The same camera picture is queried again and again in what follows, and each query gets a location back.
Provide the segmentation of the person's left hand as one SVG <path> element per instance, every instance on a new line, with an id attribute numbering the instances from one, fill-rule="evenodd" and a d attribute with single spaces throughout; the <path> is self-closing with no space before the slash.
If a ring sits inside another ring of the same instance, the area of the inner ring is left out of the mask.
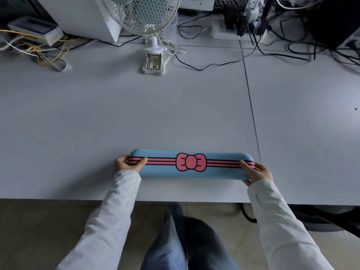
<path id="1" fill-rule="evenodd" d="M 137 173 L 139 173 L 141 171 L 141 170 L 132 170 L 133 166 L 128 165 L 129 158 L 130 158 L 129 155 L 125 155 L 125 156 L 115 159 L 114 174 L 116 174 L 119 171 L 124 171 L 124 170 L 131 170 L 131 171 L 135 171 Z"/>

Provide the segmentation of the person's right hand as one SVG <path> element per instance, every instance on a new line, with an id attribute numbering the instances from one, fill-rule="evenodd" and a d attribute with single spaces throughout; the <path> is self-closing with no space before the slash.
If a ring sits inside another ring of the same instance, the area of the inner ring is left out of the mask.
<path id="1" fill-rule="evenodd" d="M 274 181 L 272 173 L 264 165 L 257 162 L 254 163 L 253 174 L 248 176 L 250 179 L 243 181 L 248 187 L 260 180 Z"/>

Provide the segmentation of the blue wrist rest pink bow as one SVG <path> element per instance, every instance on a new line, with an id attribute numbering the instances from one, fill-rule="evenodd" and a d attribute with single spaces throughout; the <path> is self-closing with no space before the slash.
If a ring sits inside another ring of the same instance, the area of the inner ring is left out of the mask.
<path id="1" fill-rule="evenodd" d="M 200 153 L 166 150 L 136 149 L 131 152 L 128 165 L 135 166 L 143 158 L 146 165 L 141 177 L 190 178 L 215 180 L 249 180 L 239 162 L 243 160 L 255 169 L 254 159 L 246 153 Z"/>

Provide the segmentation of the person's right forearm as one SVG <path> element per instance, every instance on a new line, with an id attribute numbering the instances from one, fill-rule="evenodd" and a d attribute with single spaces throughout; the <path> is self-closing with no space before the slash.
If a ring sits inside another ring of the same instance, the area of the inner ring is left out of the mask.
<path id="1" fill-rule="evenodd" d="M 270 270 L 334 270 L 271 180 L 252 183 L 247 193 Z"/>

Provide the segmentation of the person's left forearm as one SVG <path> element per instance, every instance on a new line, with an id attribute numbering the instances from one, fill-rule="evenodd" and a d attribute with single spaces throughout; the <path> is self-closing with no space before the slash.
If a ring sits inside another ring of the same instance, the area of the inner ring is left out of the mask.
<path id="1" fill-rule="evenodd" d="M 80 240 L 55 270 L 117 270 L 141 180 L 139 173 L 131 170 L 114 175 Z"/>

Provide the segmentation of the person's legs in blue jeans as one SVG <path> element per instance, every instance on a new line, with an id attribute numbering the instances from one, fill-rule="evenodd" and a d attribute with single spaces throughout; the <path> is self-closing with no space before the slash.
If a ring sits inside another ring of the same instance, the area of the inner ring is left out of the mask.
<path id="1" fill-rule="evenodd" d="M 218 234 L 204 221 L 183 214 L 173 203 L 140 270 L 241 270 Z"/>

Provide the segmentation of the black chair base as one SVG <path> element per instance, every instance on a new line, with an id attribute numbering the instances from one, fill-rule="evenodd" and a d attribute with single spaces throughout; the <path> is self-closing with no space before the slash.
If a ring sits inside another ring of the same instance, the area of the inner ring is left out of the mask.
<path id="1" fill-rule="evenodd" d="M 347 231 L 360 238 L 360 206 L 292 204 L 289 207 L 308 231 Z"/>

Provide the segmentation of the white power strip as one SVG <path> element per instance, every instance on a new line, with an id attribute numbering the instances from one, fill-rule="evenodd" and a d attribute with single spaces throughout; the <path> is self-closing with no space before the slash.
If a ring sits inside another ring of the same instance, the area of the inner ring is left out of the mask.
<path id="1" fill-rule="evenodd" d="M 253 36 L 246 32 L 243 36 L 238 36 L 236 30 L 226 29 L 222 18 L 214 19 L 212 22 L 211 36 L 216 40 L 234 40 L 234 41 L 254 41 Z"/>

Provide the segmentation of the white clip desk fan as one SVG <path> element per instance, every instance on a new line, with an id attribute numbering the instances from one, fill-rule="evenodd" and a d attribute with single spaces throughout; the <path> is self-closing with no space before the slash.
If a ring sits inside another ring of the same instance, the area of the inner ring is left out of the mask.
<path id="1" fill-rule="evenodd" d="M 110 17 L 134 35 L 145 37 L 143 74 L 162 76 L 173 52 L 163 45 L 159 32 L 176 16 L 180 0 L 102 0 Z"/>

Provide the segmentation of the black power adapter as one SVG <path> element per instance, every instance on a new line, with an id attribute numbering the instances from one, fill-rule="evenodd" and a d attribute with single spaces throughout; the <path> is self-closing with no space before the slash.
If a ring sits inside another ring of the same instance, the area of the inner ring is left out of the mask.
<path id="1" fill-rule="evenodd" d="M 233 30 L 239 20 L 239 12 L 235 4 L 224 4 L 223 19 L 227 30 Z"/>

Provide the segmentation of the white computer case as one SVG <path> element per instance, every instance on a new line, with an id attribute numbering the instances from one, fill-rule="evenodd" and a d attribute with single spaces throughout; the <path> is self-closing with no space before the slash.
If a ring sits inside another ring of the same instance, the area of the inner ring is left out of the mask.
<path id="1" fill-rule="evenodd" d="M 38 0 L 58 26 L 70 35 L 116 43 L 121 27 L 102 0 Z"/>

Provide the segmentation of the black keyboard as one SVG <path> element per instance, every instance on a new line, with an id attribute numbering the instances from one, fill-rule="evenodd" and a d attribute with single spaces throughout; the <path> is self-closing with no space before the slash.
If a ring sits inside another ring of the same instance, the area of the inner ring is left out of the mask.
<path id="1" fill-rule="evenodd" d="M 244 11 L 249 0 L 214 0 L 213 11 L 220 12 L 225 5 L 234 5 L 238 11 Z M 279 0 L 285 7 L 292 7 L 289 0 Z"/>

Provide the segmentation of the white network router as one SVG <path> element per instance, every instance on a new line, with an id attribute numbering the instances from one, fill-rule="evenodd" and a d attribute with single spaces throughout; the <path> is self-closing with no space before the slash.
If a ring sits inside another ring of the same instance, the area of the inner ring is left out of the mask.
<path id="1" fill-rule="evenodd" d="M 30 16 L 19 17 L 7 23 L 7 26 L 11 31 L 21 33 L 28 40 L 48 46 L 54 45 L 64 37 L 64 32 L 57 24 Z"/>

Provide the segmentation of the white box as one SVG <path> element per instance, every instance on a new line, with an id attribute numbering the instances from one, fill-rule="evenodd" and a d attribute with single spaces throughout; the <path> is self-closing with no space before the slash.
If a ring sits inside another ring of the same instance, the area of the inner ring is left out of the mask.
<path id="1" fill-rule="evenodd" d="M 180 0 L 179 8 L 212 11 L 215 0 Z"/>

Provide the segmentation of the black computer tower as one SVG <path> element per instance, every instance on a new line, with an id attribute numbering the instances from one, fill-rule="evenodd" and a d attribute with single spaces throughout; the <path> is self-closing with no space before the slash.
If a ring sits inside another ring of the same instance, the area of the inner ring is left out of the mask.
<path id="1" fill-rule="evenodd" d="M 306 27 L 328 49 L 360 49 L 360 0 L 324 0 Z"/>

